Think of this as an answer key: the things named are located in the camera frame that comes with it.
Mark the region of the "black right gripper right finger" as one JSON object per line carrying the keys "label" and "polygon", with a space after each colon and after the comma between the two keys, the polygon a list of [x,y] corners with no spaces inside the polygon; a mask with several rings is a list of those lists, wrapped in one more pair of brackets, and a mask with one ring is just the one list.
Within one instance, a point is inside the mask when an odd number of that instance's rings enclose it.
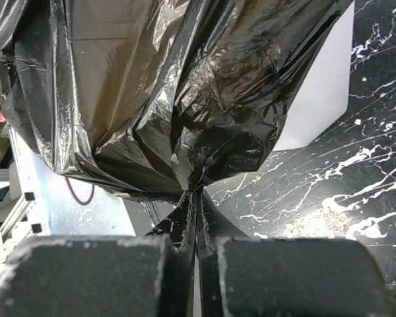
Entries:
{"label": "black right gripper right finger", "polygon": [[250,238],[208,194],[197,209],[197,257],[204,316],[396,316],[362,244]]}

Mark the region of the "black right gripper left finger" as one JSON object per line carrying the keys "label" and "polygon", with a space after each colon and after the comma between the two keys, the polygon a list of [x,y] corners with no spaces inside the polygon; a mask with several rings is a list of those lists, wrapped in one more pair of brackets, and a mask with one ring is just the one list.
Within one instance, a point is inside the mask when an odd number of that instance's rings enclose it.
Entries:
{"label": "black right gripper left finger", "polygon": [[0,316],[191,316],[197,194],[143,236],[34,236],[0,274]]}

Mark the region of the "black trash bag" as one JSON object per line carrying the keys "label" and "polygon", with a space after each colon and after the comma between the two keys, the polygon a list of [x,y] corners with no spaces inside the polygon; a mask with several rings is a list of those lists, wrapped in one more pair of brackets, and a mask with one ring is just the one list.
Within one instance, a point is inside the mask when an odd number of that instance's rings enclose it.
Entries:
{"label": "black trash bag", "polygon": [[0,1],[2,113],[56,174],[176,201],[274,149],[348,1]]}

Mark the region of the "white faceted trash bin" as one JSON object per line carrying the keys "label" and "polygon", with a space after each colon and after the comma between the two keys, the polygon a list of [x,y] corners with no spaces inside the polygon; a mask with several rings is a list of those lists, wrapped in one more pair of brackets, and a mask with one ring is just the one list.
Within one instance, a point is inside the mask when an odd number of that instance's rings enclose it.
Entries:
{"label": "white faceted trash bin", "polygon": [[287,113],[274,151],[308,146],[347,110],[354,1],[332,27]]}

